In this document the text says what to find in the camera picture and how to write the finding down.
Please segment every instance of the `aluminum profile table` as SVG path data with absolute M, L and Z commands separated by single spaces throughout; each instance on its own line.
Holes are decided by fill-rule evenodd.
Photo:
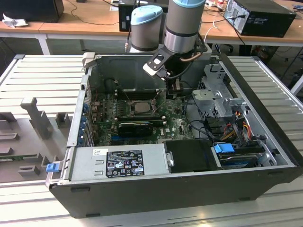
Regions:
M 0 77 L 0 113 L 28 118 L 20 107 L 24 97 L 36 97 L 48 117 L 73 115 L 82 76 L 82 55 L 25 55 L 14 59 Z

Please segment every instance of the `warning label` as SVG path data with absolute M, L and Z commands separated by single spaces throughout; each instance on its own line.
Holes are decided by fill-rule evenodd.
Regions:
M 106 176 L 141 176 L 144 175 L 142 150 L 107 152 Z

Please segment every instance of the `desk leg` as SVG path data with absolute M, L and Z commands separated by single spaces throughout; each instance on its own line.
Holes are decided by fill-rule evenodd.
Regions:
M 37 34 L 36 35 L 36 39 L 38 39 L 38 41 L 40 43 L 41 50 L 42 50 L 42 52 L 43 52 L 44 55 L 51 55 L 51 54 L 53 54 L 52 50 L 50 50 L 48 48 L 46 34 Z
M 86 48 L 85 48 L 85 44 L 84 44 L 84 40 L 83 40 L 83 39 L 80 39 L 80 46 L 81 46 L 81 50 L 82 50 L 82 51 L 86 51 Z
M 250 56 L 252 45 L 240 45 L 239 46 L 239 55 L 241 57 Z

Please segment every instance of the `black cable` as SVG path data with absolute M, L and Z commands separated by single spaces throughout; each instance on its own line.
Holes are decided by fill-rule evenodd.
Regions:
M 222 20 L 216 20 L 215 23 L 221 22 L 221 21 L 225 21 L 225 20 L 229 20 L 229 19 L 236 19 L 238 17 L 232 17 L 232 18 L 225 18 Z M 213 23 L 213 21 L 202 21 L 202 23 Z
M 102 1 L 104 1 L 104 2 L 107 3 L 108 5 L 111 5 L 111 6 L 114 6 L 114 7 L 118 7 L 118 6 L 116 6 L 116 5 L 114 5 L 114 4 L 110 3 L 110 2 L 105 1 L 105 0 L 102 0 Z
M 10 46 L 4 41 L 3 38 L 1 38 L 2 43 L 4 43 L 4 45 L 6 45 L 7 48 L 9 48 L 10 51 L 12 51 L 14 53 L 14 55 L 16 55 L 16 53 L 13 51 L 13 49 L 10 48 Z
M 290 49 L 292 49 L 292 47 L 289 47 L 286 51 L 276 51 L 276 52 L 279 52 L 279 53 L 285 53 L 285 52 L 287 52 L 287 51 L 289 51 Z
M 211 12 L 218 12 L 218 15 L 210 14 L 207 10 L 206 10 L 205 12 L 206 12 L 208 15 L 211 15 L 211 16 L 213 16 L 213 17 L 220 17 L 220 16 L 221 16 L 221 14 L 219 13 L 219 11 L 216 11 L 216 10 L 211 11 Z
M 84 21 L 84 20 L 82 20 L 79 16 L 77 16 L 77 15 L 75 15 L 75 14 L 73 13 L 75 10 L 78 9 L 78 7 L 77 7 L 75 4 L 73 4 L 72 2 L 70 2 L 69 0 L 67 0 L 67 1 L 75 7 L 75 8 L 71 11 L 71 15 L 72 15 L 73 17 L 77 18 L 79 21 L 81 21 L 81 22 L 83 22 L 83 23 L 91 24 L 91 25 L 115 25 L 115 24 L 118 24 L 118 23 L 119 23 L 119 22 L 115 22 L 115 23 L 113 23 L 113 24 L 97 24 L 97 23 L 92 23 L 92 22 Z
M 190 68 L 190 66 L 192 64 L 193 64 L 193 62 L 190 61 L 189 64 L 186 66 L 186 68 L 181 73 L 179 73 L 178 75 L 175 75 L 173 77 L 169 77 L 169 79 L 177 79 L 177 78 L 181 77 L 184 73 L 186 73 L 188 71 L 188 69 Z
M 236 18 L 233 20 L 233 23 L 232 23 L 233 29 L 235 30 L 237 36 L 239 37 L 239 39 L 241 40 L 241 42 L 244 44 L 244 46 L 246 46 L 246 44 L 243 42 L 243 40 L 241 39 L 241 37 L 238 34 L 238 31 L 235 28 L 235 21 L 236 21 Z
M 192 87 L 192 86 L 190 86 L 186 81 L 180 81 L 181 83 L 185 83 L 185 84 L 187 84 L 191 89 L 193 89 L 194 90 L 194 88 Z
M 287 71 L 289 70 L 289 68 L 292 66 L 292 64 L 294 63 L 294 61 L 297 59 L 297 57 L 300 55 L 300 53 L 301 53 L 302 50 L 303 50 L 303 47 L 301 47 L 301 49 L 299 50 L 299 52 L 297 53 L 297 55 L 295 56 L 295 58 L 293 59 L 293 61 L 287 67 L 287 69 L 285 70 L 285 72 L 283 73 L 283 75 L 281 77 L 281 80 L 284 78 L 285 74 L 287 73 Z

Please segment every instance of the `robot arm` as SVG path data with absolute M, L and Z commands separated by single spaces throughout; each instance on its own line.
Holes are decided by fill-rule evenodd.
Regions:
M 146 62 L 143 69 L 157 75 L 167 84 L 167 90 L 198 58 L 205 46 L 198 33 L 205 0 L 169 0 L 164 47 Z

